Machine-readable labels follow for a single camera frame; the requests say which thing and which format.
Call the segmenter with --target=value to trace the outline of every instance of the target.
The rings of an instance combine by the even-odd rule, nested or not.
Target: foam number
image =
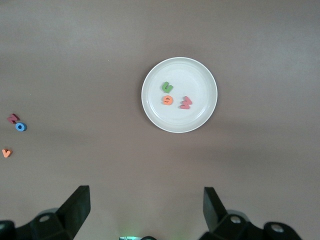
[[[8,117],[7,119],[8,119],[8,121],[9,121],[10,123],[12,123],[12,124],[15,124],[16,121],[20,120],[19,117],[18,117],[17,115],[15,115],[14,113],[12,113],[12,114],[10,115],[10,117]]]
[[[184,97],[184,101],[182,101],[182,105],[180,106],[181,109],[189,109],[192,104],[192,101],[187,96]]]
[[[172,85],[169,85],[169,83],[166,81],[163,85],[162,85],[162,90],[165,93],[170,93],[170,91],[173,89],[174,87]]]
[[[2,154],[5,158],[8,158],[12,154],[12,150],[2,149]]]
[[[164,105],[171,105],[173,103],[173,101],[174,101],[173,98],[169,95],[163,97],[163,104]]]

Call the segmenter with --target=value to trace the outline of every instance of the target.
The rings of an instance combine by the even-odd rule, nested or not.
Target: white plate
[[[165,82],[173,86],[167,93]],[[164,97],[171,96],[171,105]],[[192,104],[182,109],[187,96]],[[159,128],[171,133],[186,133],[202,126],[215,110],[218,90],[215,78],[200,62],[187,57],[173,57],[157,64],[146,76],[141,100],[148,118]]]

